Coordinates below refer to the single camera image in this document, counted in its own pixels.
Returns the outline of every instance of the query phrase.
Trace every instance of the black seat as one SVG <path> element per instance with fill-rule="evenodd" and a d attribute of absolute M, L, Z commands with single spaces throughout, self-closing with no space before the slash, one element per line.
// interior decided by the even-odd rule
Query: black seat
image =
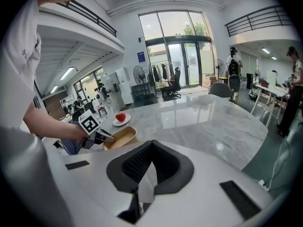
<path fill-rule="evenodd" d="M 164 93 L 166 93 L 168 96 L 172 96 L 172 97 L 178 97 L 181 98 L 181 94 L 178 93 L 178 91 L 181 90 L 181 86 L 180 86 L 180 76 L 181 76 L 181 71 L 180 71 L 180 67 L 176 67 L 175 68 L 175 81 L 173 81 L 173 85 L 170 87 L 164 87 L 162 88 L 162 95 L 164 96 Z"/>
<path fill-rule="evenodd" d="M 87 104 L 84 105 L 85 110 L 89 110 L 94 114 L 96 111 L 94 110 L 93 102 L 90 101 Z"/>
<path fill-rule="evenodd" d="M 78 122 L 79 121 L 79 117 L 82 114 L 84 114 L 84 110 L 82 108 L 78 109 L 76 112 L 73 113 L 73 115 L 72 115 L 72 121 L 73 122 Z"/>

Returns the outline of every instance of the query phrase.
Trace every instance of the white table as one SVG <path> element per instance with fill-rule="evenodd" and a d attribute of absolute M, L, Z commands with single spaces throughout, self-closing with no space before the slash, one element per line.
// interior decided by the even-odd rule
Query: white table
<path fill-rule="evenodd" d="M 115 114 L 101 123 L 114 134 L 126 126 L 139 140 L 160 140 L 215 155 L 242 170 L 260 149 L 267 128 L 241 107 L 215 95 L 183 95 L 181 99 L 128 109 L 131 120 L 113 125 Z"/>
<path fill-rule="evenodd" d="M 284 89 L 282 89 L 282 88 L 279 88 L 279 87 L 269 88 L 269 87 L 263 87 L 261 85 L 255 85 L 255 86 L 258 87 L 258 88 L 260 88 L 260 91 L 258 93 L 257 100 L 256 100 L 255 105 L 252 108 L 250 114 L 253 114 L 253 112 L 255 111 L 255 109 L 257 107 L 258 101 L 259 101 L 261 93 L 262 93 L 262 89 L 266 90 L 267 92 L 270 92 L 270 96 L 269 96 L 269 99 L 268 99 L 266 105 L 270 104 L 271 96 L 274 95 L 273 102 L 272 102 L 272 105 L 271 105 L 271 108 L 270 108 L 269 118 L 268 118 L 267 123 L 266 123 L 266 127 L 268 128 L 270 120 L 271 120 L 271 118 L 273 116 L 273 112 L 274 112 L 274 108 L 275 108 L 275 103 L 276 103 L 276 96 L 281 97 L 281 105 L 280 105 L 280 108 L 279 108 L 279 111 L 278 111 L 278 115 L 276 117 L 277 119 L 279 119 L 279 116 L 281 114 L 281 109 L 282 109 L 283 98 L 287 94 L 287 91 L 284 90 Z"/>

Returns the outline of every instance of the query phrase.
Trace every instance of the person with backpack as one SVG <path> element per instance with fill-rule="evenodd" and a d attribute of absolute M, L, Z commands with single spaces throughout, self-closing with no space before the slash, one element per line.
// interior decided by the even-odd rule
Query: person with backpack
<path fill-rule="evenodd" d="M 234 60 L 240 66 L 240 67 L 238 67 L 238 70 L 239 70 L 238 74 L 240 76 L 240 74 L 241 74 L 240 68 L 243 68 L 243 63 L 242 63 L 241 57 L 237 54 L 238 51 L 233 46 L 230 48 L 230 52 L 231 52 L 231 54 L 227 57 L 227 61 L 226 61 L 227 67 L 229 67 L 232 60 Z M 233 101 L 235 104 L 238 104 L 238 99 L 239 99 L 239 93 L 235 92 L 233 94 Z"/>
<path fill-rule="evenodd" d="M 298 52 L 293 46 L 290 46 L 286 55 L 289 56 L 294 62 L 294 79 L 290 84 L 290 97 L 287 101 L 287 106 L 282 121 L 280 124 L 277 125 L 278 134 L 282 137 L 288 135 L 289 128 L 292 125 L 292 122 L 296 116 L 297 109 L 302 100 L 303 95 L 303 64 L 299 59 Z"/>

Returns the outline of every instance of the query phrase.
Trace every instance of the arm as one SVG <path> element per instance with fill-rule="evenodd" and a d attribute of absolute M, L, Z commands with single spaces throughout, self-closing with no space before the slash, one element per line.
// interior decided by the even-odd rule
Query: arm
<path fill-rule="evenodd" d="M 292 82 L 293 85 L 300 85 L 303 83 L 303 72 L 302 69 L 298 70 L 298 78 Z"/>
<path fill-rule="evenodd" d="M 80 125 L 58 121 L 35 108 L 33 103 L 24 116 L 24 122 L 31 133 L 39 136 L 79 141 L 87 137 Z"/>
<path fill-rule="evenodd" d="M 240 64 L 240 67 L 243 68 L 243 63 L 241 60 L 239 61 L 239 64 Z"/>

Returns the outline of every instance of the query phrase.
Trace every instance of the hanging clothes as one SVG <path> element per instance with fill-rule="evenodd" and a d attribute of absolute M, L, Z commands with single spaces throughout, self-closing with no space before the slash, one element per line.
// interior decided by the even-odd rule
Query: hanging clothes
<path fill-rule="evenodd" d="M 149 70 L 149 73 L 148 73 L 148 76 L 147 76 L 147 80 L 150 84 L 151 87 L 154 87 L 155 86 L 155 81 L 153 79 L 153 76 L 152 76 L 152 71 Z"/>
<path fill-rule="evenodd" d="M 162 75 L 163 75 L 163 79 L 167 79 L 167 74 L 166 74 L 165 65 L 164 65 L 164 64 L 162 64 L 161 66 L 162 66 L 162 70 L 163 70 L 163 73 L 162 73 Z"/>
<path fill-rule="evenodd" d="M 155 81 L 159 82 L 160 78 L 159 78 L 159 75 L 158 75 L 158 72 L 157 72 L 157 69 L 155 66 L 153 67 L 152 71 L 153 71 L 153 76 L 155 77 Z"/>
<path fill-rule="evenodd" d="M 159 68 L 158 64 L 157 64 L 156 68 L 157 68 L 157 72 L 158 72 L 158 75 L 159 75 L 160 83 L 162 83 L 162 75 L 161 75 L 161 71 L 160 71 L 160 68 Z"/>

